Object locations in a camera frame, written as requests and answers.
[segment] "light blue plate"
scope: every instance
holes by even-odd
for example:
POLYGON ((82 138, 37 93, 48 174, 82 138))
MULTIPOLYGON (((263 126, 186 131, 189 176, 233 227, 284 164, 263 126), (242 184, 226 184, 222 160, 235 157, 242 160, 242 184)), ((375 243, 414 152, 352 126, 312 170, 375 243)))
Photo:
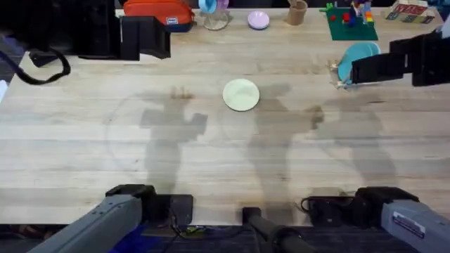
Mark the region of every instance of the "light blue plate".
POLYGON ((375 42, 360 42, 350 46, 342 57, 342 61, 337 67, 337 75, 341 81, 349 77, 352 71, 352 61, 375 56, 380 53, 380 47, 375 42))
POLYGON ((213 13, 217 8, 217 0, 198 0, 198 7, 203 13, 213 13))

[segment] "wooden cup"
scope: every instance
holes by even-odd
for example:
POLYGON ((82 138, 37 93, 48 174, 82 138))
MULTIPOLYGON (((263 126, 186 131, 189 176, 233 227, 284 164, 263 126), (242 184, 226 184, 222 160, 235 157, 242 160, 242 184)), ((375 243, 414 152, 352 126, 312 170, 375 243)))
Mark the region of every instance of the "wooden cup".
POLYGON ((307 12, 308 4, 303 0, 290 0, 290 8, 286 22, 289 25, 300 25, 303 23, 304 14, 307 12))

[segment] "cable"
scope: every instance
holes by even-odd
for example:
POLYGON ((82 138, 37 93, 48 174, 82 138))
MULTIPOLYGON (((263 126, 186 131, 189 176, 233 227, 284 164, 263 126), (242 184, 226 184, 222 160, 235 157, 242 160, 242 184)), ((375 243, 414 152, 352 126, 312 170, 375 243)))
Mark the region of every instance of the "cable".
MULTIPOLYGON (((190 234, 192 234, 192 233, 195 233, 195 232, 197 232, 197 231, 199 231, 200 229, 199 228, 197 228, 197 229, 195 229, 194 231, 191 231, 191 232, 188 232, 188 233, 186 233, 187 235, 190 235, 190 234)), ((166 247, 164 247, 164 249, 162 249, 162 251, 161 251, 161 253, 166 253, 168 250, 169 250, 169 248, 174 244, 174 241, 177 239, 179 237, 179 234, 176 234, 167 244, 166 244, 166 247)))
POLYGON ((255 237, 256 253, 261 253, 261 242, 259 241, 258 232, 252 226, 250 226, 250 230, 253 231, 253 236, 255 237))
POLYGON ((303 203, 304 203, 305 201, 309 200, 310 198, 311 198, 311 197, 305 197, 305 198, 302 198, 302 201, 300 201, 300 204, 298 204, 297 202, 295 202, 295 206, 296 206, 300 211, 304 212, 305 214, 308 214, 308 213, 309 213, 309 210, 306 209, 306 208, 304 208, 303 203))
POLYGON ((170 223, 170 228, 183 240, 190 240, 190 241, 201 241, 201 240, 225 240, 225 239, 230 239, 230 238, 234 238, 238 235, 240 235, 243 231, 245 231, 245 229, 243 227, 241 227, 238 231, 236 231, 235 233, 229 234, 229 235, 223 235, 223 236, 207 236, 207 237, 203 237, 203 238, 187 238, 186 236, 184 236, 181 232, 181 230, 179 229, 179 227, 177 226, 177 222, 176 222, 176 214, 173 212, 172 209, 170 209, 170 212, 172 213, 172 218, 171 218, 171 223, 170 223))
POLYGON ((170 242, 168 242, 168 243, 166 244, 166 247, 164 247, 164 249, 161 251, 161 253, 166 253, 167 250, 169 250, 169 248, 174 244, 174 241, 175 241, 177 238, 178 238, 178 235, 175 235, 175 236, 170 240, 170 242))
POLYGON ((60 53, 55 49, 49 48, 49 51, 52 52, 61 61, 61 63, 63 64, 63 71, 58 74, 54 74, 47 80, 39 80, 29 76, 17 63, 11 60, 11 58, 9 58, 9 56, 7 56, 2 51, 0 51, 0 59, 2 59, 22 81, 31 85, 42 85, 54 82, 60 79, 61 77, 70 74, 70 64, 67 58, 62 53, 60 53))

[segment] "black stand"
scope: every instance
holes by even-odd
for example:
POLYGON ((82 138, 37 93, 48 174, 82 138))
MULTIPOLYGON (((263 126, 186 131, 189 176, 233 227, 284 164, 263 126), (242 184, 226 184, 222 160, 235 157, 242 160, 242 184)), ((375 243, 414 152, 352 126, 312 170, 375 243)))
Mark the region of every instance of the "black stand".
POLYGON ((243 225, 254 229, 258 238, 262 240, 262 244, 260 245, 263 251, 262 253, 316 252, 313 247, 301 239, 300 234, 294 228, 276 225, 262 218, 260 208, 244 207, 242 215, 243 225))

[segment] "blue plate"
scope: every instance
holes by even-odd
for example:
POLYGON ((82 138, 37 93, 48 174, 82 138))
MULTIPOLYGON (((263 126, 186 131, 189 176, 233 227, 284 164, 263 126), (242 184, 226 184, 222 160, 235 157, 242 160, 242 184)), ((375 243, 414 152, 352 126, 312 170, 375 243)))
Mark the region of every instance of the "blue plate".
POLYGON ((342 57, 342 61, 337 67, 337 75, 341 81, 349 77, 352 71, 352 61, 366 58, 369 56, 378 55, 380 47, 374 42, 360 42, 350 46, 342 57))

